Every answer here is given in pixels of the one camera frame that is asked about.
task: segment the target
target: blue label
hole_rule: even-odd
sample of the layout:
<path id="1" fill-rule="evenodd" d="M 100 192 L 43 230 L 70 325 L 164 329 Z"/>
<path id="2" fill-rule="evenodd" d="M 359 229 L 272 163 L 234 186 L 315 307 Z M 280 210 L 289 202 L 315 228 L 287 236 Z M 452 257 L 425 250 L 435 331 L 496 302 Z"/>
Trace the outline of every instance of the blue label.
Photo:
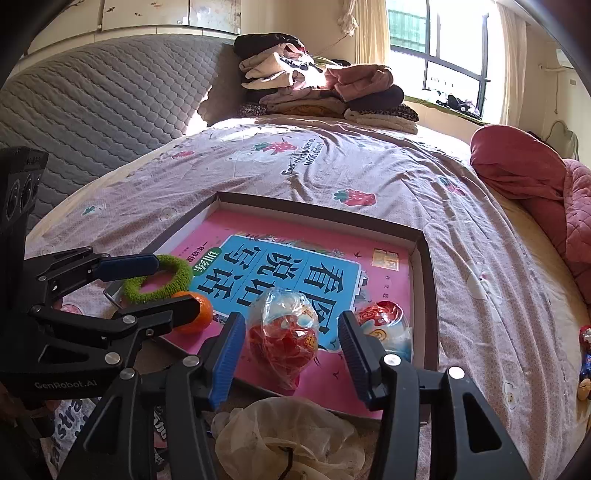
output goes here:
<path id="1" fill-rule="evenodd" d="M 248 316 L 248 307 L 267 288 L 281 287 L 306 295 L 320 322 L 319 345 L 339 350 L 337 320 L 355 298 L 361 266 L 289 245 L 232 235 L 206 274 L 190 290 L 205 294 L 214 310 Z"/>

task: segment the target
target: window frame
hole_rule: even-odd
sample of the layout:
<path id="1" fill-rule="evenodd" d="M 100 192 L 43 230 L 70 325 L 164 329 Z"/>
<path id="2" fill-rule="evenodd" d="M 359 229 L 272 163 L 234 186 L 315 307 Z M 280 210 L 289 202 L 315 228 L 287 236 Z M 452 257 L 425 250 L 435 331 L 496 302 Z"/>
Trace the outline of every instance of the window frame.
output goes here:
<path id="1" fill-rule="evenodd" d="M 390 45 L 391 51 L 396 51 L 399 53 L 404 53 L 406 55 L 411 55 L 413 57 L 418 57 L 425 61 L 425 68 L 423 74 L 423 90 L 427 89 L 427 68 L 429 62 L 436 63 L 441 65 L 442 67 L 448 68 L 450 70 L 454 70 L 455 72 L 461 73 L 466 75 L 470 78 L 473 78 L 478 81 L 478 98 L 476 100 L 476 108 L 480 111 L 480 115 L 482 115 L 482 110 L 484 107 L 484 100 L 485 100 L 485 93 L 486 93 L 486 84 L 490 82 L 490 79 L 487 79 L 488 75 L 488 14 L 482 16 L 482 64 L 480 67 L 480 73 L 472 72 L 468 69 L 460 67 L 454 63 L 445 61 L 441 59 L 440 50 L 441 50 L 441 18 L 439 14 L 437 14 L 437 48 L 436 48 L 436 56 L 431 55 L 431 6 L 429 0 L 425 0 L 427 3 L 427 15 L 425 21 L 425 29 L 426 31 L 426 38 L 425 38 L 425 53 L 422 51 L 412 50 L 411 48 L 406 47 L 398 47 L 397 45 Z"/>

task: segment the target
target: clear plastic bag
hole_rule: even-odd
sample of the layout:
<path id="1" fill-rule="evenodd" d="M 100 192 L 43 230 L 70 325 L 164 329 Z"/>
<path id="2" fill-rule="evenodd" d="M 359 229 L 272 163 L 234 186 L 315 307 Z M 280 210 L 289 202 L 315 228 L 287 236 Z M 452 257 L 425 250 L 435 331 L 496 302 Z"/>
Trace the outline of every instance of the clear plastic bag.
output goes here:
<path id="1" fill-rule="evenodd" d="M 285 390 L 295 390 L 300 373 L 318 351 L 318 315 L 305 295 L 269 288 L 251 306 L 248 342 L 252 356 Z"/>
<path id="2" fill-rule="evenodd" d="M 388 353 L 412 360 L 413 329 L 398 304 L 386 300 L 366 304 L 357 308 L 355 316 L 363 333 L 379 339 Z"/>
<path id="3" fill-rule="evenodd" d="M 365 462 L 357 430 L 315 403 L 277 397 L 219 413 L 215 451 L 233 480 L 353 480 Z"/>

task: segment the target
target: bed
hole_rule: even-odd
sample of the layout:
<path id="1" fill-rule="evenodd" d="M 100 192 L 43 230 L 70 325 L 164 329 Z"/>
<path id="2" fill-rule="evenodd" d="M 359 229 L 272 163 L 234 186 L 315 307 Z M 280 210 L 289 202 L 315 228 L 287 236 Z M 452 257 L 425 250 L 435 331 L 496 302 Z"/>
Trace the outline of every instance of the bed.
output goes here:
<path id="1" fill-rule="evenodd" d="M 293 148 L 306 145 L 313 153 L 290 162 Z M 464 367 L 533 477 L 555 478 L 585 433 L 587 411 L 575 392 L 577 334 L 587 311 L 539 227 L 490 192 L 468 160 L 465 143 L 426 128 L 407 135 L 332 119 L 230 119 L 173 140 L 70 196 L 31 231 L 27 255 L 83 244 L 111 254 L 138 252 L 218 190 L 313 202 L 420 228 L 439 295 L 440 368 Z M 374 193 L 377 203 L 334 201 L 343 189 Z M 107 316 L 112 307 L 103 288 L 93 284 L 64 303 Z M 144 361 L 158 355 L 152 350 Z M 239 395 L 246 401 L 247 393 Z M 427 454 L 428 426 L 418 478 L 427 476 Z"/>
<path id="2" fill-rule="evenodd" d="M 219 190 L 422 229 L 439 296 L 440 368 L 461 365 L 533 477 L 556 478 L 586 431 L 589 412 L 576 387 L 578 331 L 589 317 L 541 229 L 490 191 L 469 166 L 469 146 L 447 135 L 324 118 L 232 118 L 242 95 L 237 64 L 224 41 L 145 35 L 81 47 L 13 77 L 0 92 L 0 145 L 50 152 L 26 255 L 84 245 L 114 255 L 140 252 Z M 193 118 L 211 126 L 194 122 L 194 134 L 183 135 Z M 337 201 L 334 194 L 347 189 L 373 193 L 377 202 Z M 64 304 L 110 316 L 104 287 L 94 283 Z M 149 343 L 138 365 L 152 371 L 169 362 L 169 353 Z M 235 389 L 229 405 L 254 399 Z M 369 465 L 377 429 L 357 427 Z M 417 477 L 426 478 L 429 426 L 421 434 Z M 56 435 L 67 450 L 75 429 Z M 55 457 L 52 442 L 44 450 L 56 473 L 65 455 Z"/>

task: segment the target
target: candy bag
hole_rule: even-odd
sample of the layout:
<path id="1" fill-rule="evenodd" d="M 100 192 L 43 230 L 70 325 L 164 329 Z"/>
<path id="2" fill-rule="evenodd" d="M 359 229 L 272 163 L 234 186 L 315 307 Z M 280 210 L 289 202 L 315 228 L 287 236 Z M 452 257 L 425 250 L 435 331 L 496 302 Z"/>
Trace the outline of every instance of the candy bag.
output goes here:
<path id="1" fill-rule="evenodd" d="M 301 371 L 316 356 L 318 330 L 318 315 L 306 296 L 283 288 L 266 290 L 248 315 L 252 356 L 285 390 L 297 388 Z"/>
<path id="2" fill-rule="evenodd" d="M 407 362 L 413 357 L 413 330 L 402 308 L 393 301 L 379 301 L 357 309 L 357 321 L 365 335 L 376 337 L 388 353 Z"/>

